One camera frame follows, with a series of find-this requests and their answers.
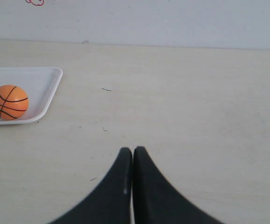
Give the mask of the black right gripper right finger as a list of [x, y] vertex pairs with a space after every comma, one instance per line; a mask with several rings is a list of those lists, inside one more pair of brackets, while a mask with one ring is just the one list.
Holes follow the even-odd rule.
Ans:
[[137, 147], [133, 155], [133, 208], [136, 224], [221, 223], [181, 195], [144, 147]]

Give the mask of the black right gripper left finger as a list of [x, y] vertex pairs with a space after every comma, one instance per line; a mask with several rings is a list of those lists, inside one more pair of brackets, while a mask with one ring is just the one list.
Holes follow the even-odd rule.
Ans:
[[120, 149], [112, 167], [78, 205], [53, 224], [129, 224], [132, 191], [132, 152]]

